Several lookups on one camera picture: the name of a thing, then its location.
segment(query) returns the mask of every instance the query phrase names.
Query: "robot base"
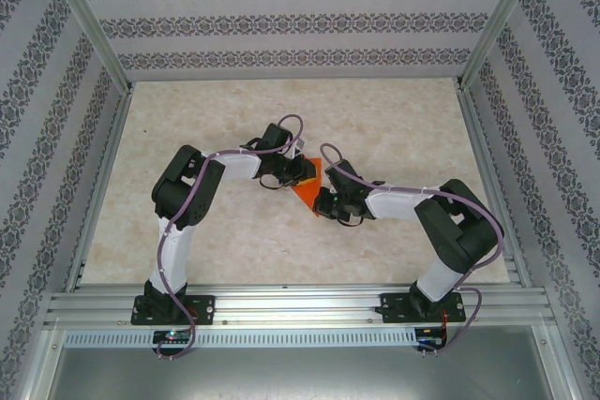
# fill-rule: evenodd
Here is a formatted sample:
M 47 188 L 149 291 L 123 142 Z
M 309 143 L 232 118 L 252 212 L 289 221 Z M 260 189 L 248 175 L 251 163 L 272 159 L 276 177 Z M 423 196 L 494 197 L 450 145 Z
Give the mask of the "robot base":
M 186 295 L 183 304 L 194 317 L 196 325 L 212 325 L 215 316 L 215 297 L 212 295 Z M 183 312 L 171 320 L 153 308 L 148 297 L 138 295 L 133 303 L 131 325 L 189 325 Z
M 375 308 L 375 312 L 383 317 L 383 323 L 423 323 L 424 318 L 411 305 L 411 294 L 408 292 L 384 293 L 380 296 L 382 306 Z M 447 314 L 448 322 L 464 322 L 467 317 L 458 292 L 450 292 L 435 304 L 427 314 L 427 322 L 442 322 L 443 311 Z

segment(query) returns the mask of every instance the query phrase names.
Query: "wall panel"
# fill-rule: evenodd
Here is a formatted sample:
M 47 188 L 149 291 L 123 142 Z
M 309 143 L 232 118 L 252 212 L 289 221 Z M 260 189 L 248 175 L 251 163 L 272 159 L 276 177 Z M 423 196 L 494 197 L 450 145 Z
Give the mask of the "wall panel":
M 66 0 L 0 0 L 0 398 L 65 286 L 120 93 Z
M 584 398 L 600 398 L 597 5 L 518 0 L 470 87 L 532 280 L 548 289 Z
M 460 74 L 498 0 L 88 0 L 129 77 Z

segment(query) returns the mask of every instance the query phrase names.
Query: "orange triangular object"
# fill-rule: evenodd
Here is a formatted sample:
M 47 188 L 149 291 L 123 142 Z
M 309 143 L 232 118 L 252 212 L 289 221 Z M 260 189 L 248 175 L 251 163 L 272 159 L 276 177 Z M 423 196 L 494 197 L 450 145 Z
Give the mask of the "orange triangular object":
M 321 189 L 321 159 L 309 158 L 308 161 L 315 165 L 317 177 L 301 185 L 292 186 L 292 189 L 293 192 L 295 192 L 296 195 L 300 199 L 302 199 L 302 201 L 307 205 L 307 207 L 310 208 L 310 211 L 312 211 L 312 205 L 314 204 L 315 199 L 317 199 L 317 196 L 319 195 L 319 190 Z

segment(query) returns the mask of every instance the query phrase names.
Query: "purple cable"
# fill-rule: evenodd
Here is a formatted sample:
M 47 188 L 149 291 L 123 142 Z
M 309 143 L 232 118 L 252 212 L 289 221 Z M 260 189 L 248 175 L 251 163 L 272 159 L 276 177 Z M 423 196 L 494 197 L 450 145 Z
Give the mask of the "purple cable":
M 339 159 L 342 159 L 342 154 L 339 151 L 339 149 L 335 145 L 329 144 L 326 142 L 324 144 L 321 144 L 321 147 L 319 150 L 321 150 L 321 155 L 325 159 L 325 161 L 327 161 L 327 163 L 329 163 L 338 172 L 347 176 L 351 180 L 354 180 L 356 183 L 360 183 L 361 185 L 365 185 L 372 189 L 379 189 L 381 191 L 397 191 L 397 192 L 407 192 L 409 194 L 428 194 L 430 196 L 446 197 L 451 200 L 459 201 L 460 203 L 463 203 L 463 204 L 473 208 L 477 213 L 482 215 L 487 220 L 487 222 L 489 222 L 491 227 L 494 229 L 494 232 L 496 233 L 496 238 L 498 240 L 498 247 L 496 248 L 496 251 L 490 258 L 486 259 L 483 262 L 479 262 L 479 263 L 475 264 L 465 275 L 462 276 L 462 278 L 460 278 L 457 281 L 455 286 L 459 286 L 465 280 L 465 278 L 467 278 L 470 274 L 473 273 L 474 270 L 487 266 L 488 264 L 492 263 L 497 257 L 499 257 L 502 254 L 503 248 L 504 248 L 503 232 L 500 229 L 500 227 L 498 226 L 498 222 L 496 222 L 496 219 L 494 218 L 494 216 L 491 215 L 488 212 L 488 210 L 479 206 L 477 203 L 474 203 L 473 201 L 471 201 L 469 199 L 465 199 L 464 197 L 457 196 L 456 194 L 452 194 L 450 192 L 443 192 L 443 191 L 440 191 L 437 189 L 424 189 L 424 188 L 420 188 L 420 187 L 407 187 L 407 186 L 389 187 L 389 186 L 383 186 L 383 185 L 375 185 L 373 183 L 366 182 L 362 178 L 352 175 L 351 173 L 348 173 L 344 169 L 340 168 L 338 166 L 338 164 L 336 164 L 329 156 L 327 156 L 327 154 L 325 153 L 325 150 L 324 150 L 325 148 L 332 149 L 333 151 L 335 151 L 337 153 L 337 156 L 339 157 Z
M 179 353 L 177 353 L 177 354 L 175 354 L 173 356 L 169 356 L 168 357 L 169 360 L 176 360 L 177 358 L 181 358 L 182 356 L 186 355 L 191 350 L 191 348 L 194 345 L 194 343 L 196 342 L 196 322 L 194 321 L 194 317 L 192 317 L 191 314 L 189 314 L 189 311 L 186 309 L 186 307 L 175 296 L 175 293 L 173 292 L 173 290 L 171 289 L 171 286 L 169 285 L 169 282 L 167 281 L 167 277 L 164 274 L 164 268 L 162 266 L 162 248 L 165 245 L 165 241 L 167 239 L 167 236 L 169 236 L 169 231 L 171 231 L 171 227 L 177 221 L 177 219 L 179 219 L 179 217 L 181 217 L 182 214 L 186 211 L 186 209 L 188 208 L 188 206 L 191 203 L 192 199 L 196 195 L 196 191 L 198 191 L 198 188 L 200 186 L 200 182 L 201 182 L 202 178 L 204 177 L 204 173 L 206 172 L 206 168 L 208 167 L 208 163 L 210 162 L 211 159 L 216 158 L 217 156 L 221 156 L 221 155 L 237 155 L 237 154 L 242 154 L 242 155 L 265 155 L 265 154 L 274 154 L 274 153 L 279 152 L 281 150 L 284 150 L 286 148 L 289 149 L 294 144 L 296 144 L 296 142 L 300 139 L 300 136 L 302 135 L 302 132 L 304 131 L 304 121 L 302 120 L 302 118 L 298 114 L 287 114 L 287 115 L 283 116 L 279 120 L 279 122 L 277 123 L 277 125 L 280 126 L 281 123 L 283 123 L 283 121 L 285 121 L 286 119 L 289 119 L 291 117 L 293 117 L 293 118 L 295 118 L 295 119 L 298 120 L 298 122 L 300 123 L 300 129 L 298 130 L 298 133 L 296 134 L 295 137 L 293 137 L 293 139 L 291 141 L 286 142 L 285 144 L 279 146 L 276 149 L 268 149 L 268 150 L 244 150 L 244 149 L 222 150 L 220 152 L 214 152 L 213 154 L 207 156 L 206 159 L 204 160 L 204 162 L 202 163 L 202 167 L 200 168 L 200 172 L 198 173 L 198 176 L 196 177 L 196 181 L 194 182 L 194 185 L 189 190 L 189 194 L 187 195 L 186 201 L 184 201 L 184 204 L 181 205 L 181 208 L 179 208 L 179 211 L 169 221 L 169 223 L 167 224 L 167 227 L 165 228 L 164 233 L 160 237 L 160 242 L 158 243 L 158 252 L 157 252 L 158 274 L 160 275 L 160 280 L 162 280 L 162 284 L 165 286 L 165 289 L 169 293 L 169 297 L 171 297 L 171 299 L 174 301 L 174 303 L 177 305 L 177 307 L 186 315 L 187 320 L 189 320 L 189 326 L 190 326 L 190 330 L 191 330 L 191 337 L 189 338 L 189 342 L 187 343 L 187 347 L 185 347 Z M 160 353 L 160 349 L 162 347 L 162 344 L 163 344 L 163 342 L 160 342 L 157 345 L 157 356 L 158 356 L 159 359 L 166 358 L 162 353 Z
M 447 351 L 448 349 L 452 348 L 455 343 L 457 341 L 459 341 L 462 336 L 464 335 L 464 333 L 469 329 L 469 327 L 471 326 L 471 324 L 473 323 L 473 321 L 475 320 L 475 317 L 477 316 L 477 313 L 479 312 L 479 309 L 481 308 L 481 303 L 483 301 L 483 297 L 481 295 L 481 291 L 477 288 L 462 288 L 460 286 L 460 284 L 470 275 L 473 273 L 474 270 L 479 269 L 481 267 L 487 266 L 488 264 L 490 264 L 491 262 L 493 262 L 497 257 L 499 257 L 502 252 L 503 252 L 503 233 L 502 230 L 500 229 L 500 227 L 498 226 L 498 222 L 496 222 L 496 219 L 494 218 L 493 215 L 491 215 L 488 210 L 486 210 L 485 208 L 482 208 L 481 206 L 479 206 L 478 204 L 472 202 L 469 199 L 465 199 L 464 197 L 461 196 L 457 196 L 456 194 L 452 194 L 449 192 L 443 192 L 440 190 L 435 190 L 435 189 L 421 189 L 418 187 L 406 187 L 406 186 L 382 186 L 382 185 L 374 185 L 373 183 L 369 183 L 366 182 L 365 180 L 363 180 L 362 178 L 356 177 L 354 175 L 352 175 L 351 173 L 348 173 L 347 171 L 345 171 L 344 169 L 340 168 L 338 166 L 338 164 L 336 164 L 329 156 L 327 156 L 327 154 L 325 153 L 325 149 L 326 148 L 330 148 L 332 149 L 334 152 L 337 153 L 337 156 L 339 157 L 339 159 L 342 159 L 342 154 L 339 151 L 339 149 L 333 145 L 333 144 L 329 144 L 329 143 L 324 143 L 321 144 L 320 150 L 321 150 L 321 155 L 322 157 L 325 159 L 325 161 L 327 161 L 327 163 L 329 163 L 329 165 L 331 167 L 333 167 L 334 169 L 336 169 L 338 172 L 340 172 L 341 174 L 345 175 L 346 177 L 350 178 L 351 180 L 354 180 L 356 183 L 360 183 L 361 185 L 365 185 L 367 187 L 370 187 L 372 189 L 379 189 L 382 191 L 398 191 L 398 192 L 407 192 L 410 194 L 428 194 L 428 195 L 432 195 L 432 196 L 440 196 L 440 197 L 446 197 L 448 199 L 451 200 L 456 200 L 459 201 L 471 208 L 473 208 L 477 213 L 479 213 L 480 215 L 482 215 L 491 225 L 491 227 L 494 229 L 494 232 L 496 233 L 496 238 L 498 240 L 498 247 L 496 248 L 496 251 L 494 252 L 494 254 L 486 259 L 483 262 L 479 262 L 477 264 L 475 264 L 465 275 L 463 275 L 458 281 L 457 283 L 454 285 L 455 289 L 458 290 L 470 290 L 472 292 L 475 292 L 477 294 L 477 305 L 475 306 L 475 309 L 473 310 L 471 316 L 469 317 L 469 320 L 467 320 L 467 323 L 465 323 L 465 326 L 462 327 L 462 329 L 458 332 L 458 334 L 454 337 L 454 339 L 452 339 L 452 341 L 450 341 L 444 348 L 441 348 L 440 350 L 437 351 L 437 353 L 444 353 L 445 351 Z

